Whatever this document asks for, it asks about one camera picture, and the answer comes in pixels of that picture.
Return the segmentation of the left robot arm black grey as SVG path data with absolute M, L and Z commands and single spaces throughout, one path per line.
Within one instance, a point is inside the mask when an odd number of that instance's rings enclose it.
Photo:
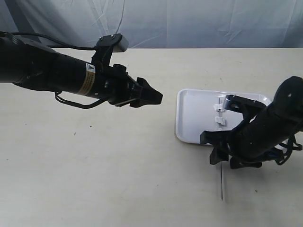
M 101 37 L 90 62 L 31 39 L 30 33 L 0 34 L 0 81 L 35 91 L 50 91 L 65 105 L 90 109 L 104 102 L 139 108 L 159 105 L 163 95 L 143 78 L 133 79 L 121 64 L 110 66 L 112 53 L 125 52 L 128 41 L 118 33 Z

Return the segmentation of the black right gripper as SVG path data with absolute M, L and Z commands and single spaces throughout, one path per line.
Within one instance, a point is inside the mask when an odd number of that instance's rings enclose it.
M 221 145 L 227 143 L 227 147 L 214 147 L 209 161 L 216 165 L 223 161 L 229 161 L 231 169 L 261 168 L 260 161 L 254 161 L 247 154 L 247 148 L 243 147 L 245 142 L 243 130 L 248 126 L 250 120 L 242 120 L 239 125 L 229 131 L 203 131 L 200 135 L 200 144 Z

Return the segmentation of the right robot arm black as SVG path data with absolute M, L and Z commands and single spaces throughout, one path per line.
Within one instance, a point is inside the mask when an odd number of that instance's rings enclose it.
M 203 131 L 201 144 L 211 144 L 210 164 L 228 161 L 231 169 L 260 168 L 263 162 L 283 165 L 294 150 L 301 151 L 295 135 L 303 130 L 303 79 L 291 76 L 265 105 L 237 95 L 227 95 L 226 110 L 241 113 L 242 121 L 229 131 Z

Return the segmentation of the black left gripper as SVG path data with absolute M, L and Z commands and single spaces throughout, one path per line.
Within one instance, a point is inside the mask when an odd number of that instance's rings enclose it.
M 97 72 L 94 93 L 98 99 L 103 98 L 117 107 L 127 104 L 132 108 L 160 105 L 163 98 L 163 94 L 152 88 L 144 78 L 138 77 L 137 81 L 131 78 L 121 64 L 106 66 Z

